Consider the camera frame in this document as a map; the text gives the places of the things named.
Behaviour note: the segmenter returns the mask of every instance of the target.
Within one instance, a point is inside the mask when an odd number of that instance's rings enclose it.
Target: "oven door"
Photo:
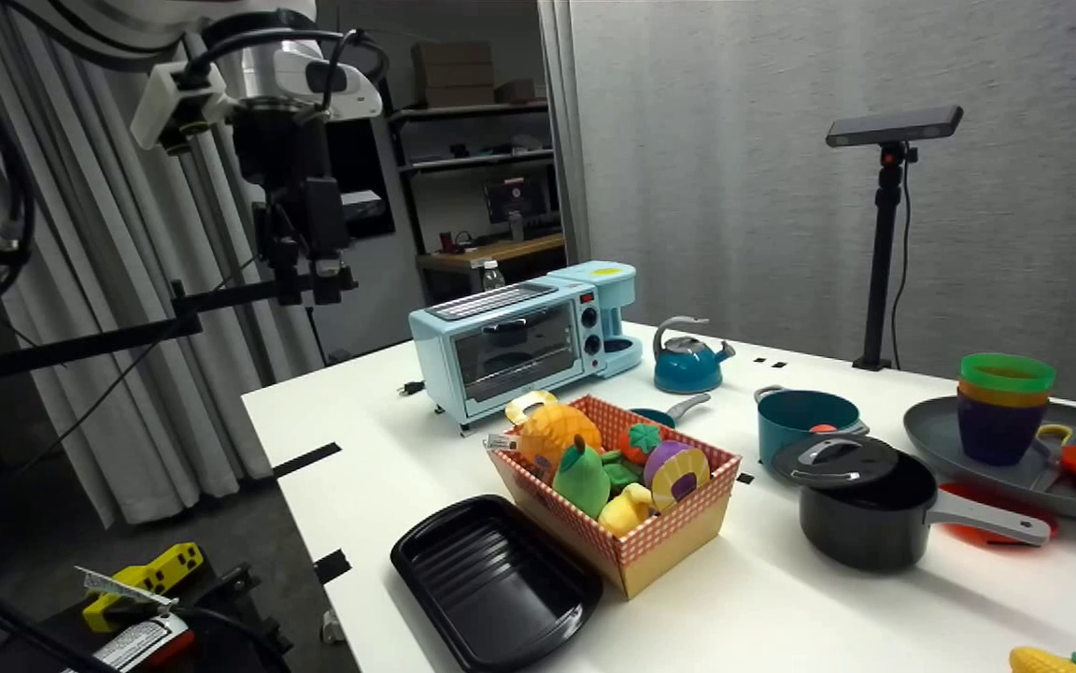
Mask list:
[[[455,336],[467,398],[484,405],[576,367],[569,301],[501,316]]]

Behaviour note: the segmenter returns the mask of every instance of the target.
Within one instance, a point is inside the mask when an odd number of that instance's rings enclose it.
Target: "light stand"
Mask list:
[[[851,361],[858,368],[894,367],[888,357],[882,357],[888,256],[894,256],[897,210],[901,210],[901,175],[903,175],[903,164],[919,157],[909,143],[882,143],[880,150],[882,150],[880,190],[873,190],[880,229],[873,229],[873,261],[872,261],[867,332],[862,332],[862,355]]]

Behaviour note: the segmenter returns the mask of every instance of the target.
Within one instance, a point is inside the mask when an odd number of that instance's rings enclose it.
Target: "black rod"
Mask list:
[[[0,628],[28,639],[30,646],[53,655],[60,665],[76,665],[80,673],[117,673],[114,665],[53,639],[39,625],[30,625],[24,613],[17,613],[9,603],[0,603]]]
[[[885,284],[888,284],[888,253],[897,235],[897,204],[901,204],[901,164],[909,145],[903,143],[882,143],[880,157],[880,229],[873,229],[873,261],[872,261],[872,297],[867,297],[867,332],[862,332],[862,355],[851,361],[858,368],[882,368],[888,357],[882,357],[882,325],[885,325]]]
[[[60,345],[39,345],[28,350],[0,350],[0,377],[46,368],[46,367],[64,367],[64,361],[95,357],[95,355],[109,355],[109,350],[147,346],[147,345],[177,339],[177,336],[192,336],[192,332],[202,332],[200,312],[131,325],[131,329],[114,329],[114,332],[95,332],[95,336],[76,336],[76,339],[60,339]]]
[[[312,275],[293,275],[288,284],[300,292],[314,287]],[[282,280],[218,287],[202,295],[183,295],[178,284],[173,284],[173,312],[205,312],[205,310],[242,305],[242,301],[278,297],[278,295],[282,295]]]

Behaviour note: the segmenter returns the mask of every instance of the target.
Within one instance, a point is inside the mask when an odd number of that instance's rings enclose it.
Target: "stacked cups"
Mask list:
[[[964,456],[1012,466],[1024,461],[1055,392],[1058,368],[1005,350],[962,357],[956,422]]]

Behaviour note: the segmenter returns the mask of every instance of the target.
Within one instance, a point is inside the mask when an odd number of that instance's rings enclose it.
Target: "toy food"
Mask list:
[[[1040,646],[1017,646],[1008,655],[1012,673],[1076,673],[1076,655],[1063,658],[1055,649],[1040,649]]]
[[[650,488],[643,481],[633,481],[603,509],[603,527],[621,537],[634,531],[647,517],[650,517]]]
[[[538,397],[533,407],[528,407],[528,416],[517,422],[517,453],[543,481],[553,479],[569,443],[579,442],[603,453],[603,430],[579,407],[569,407],[553,397]]]
[[[634,466],[647,462],[647,456],[659,447],[662,430],[653,422],[628,427],[628,443],[621,443],[621,456]]]
[[[643,466],[628,462],[621,453],[606,453],[608,492],[643,479]]]
[[[653,513],[675,509],[709,479],[713,479],[709,461],[703,456],[703,447],[688,442],[662,442],[643,466],[643,481],[650,484]]]
[[[576,442],[563,461],[561,472],[553,476],[553,488],[572,499],[579,513],[588,513],[592,521],[603,517],[606,499],[608,499],[608,472],[603,462],[603,456],[596,447],[588,447],[582,442]]]

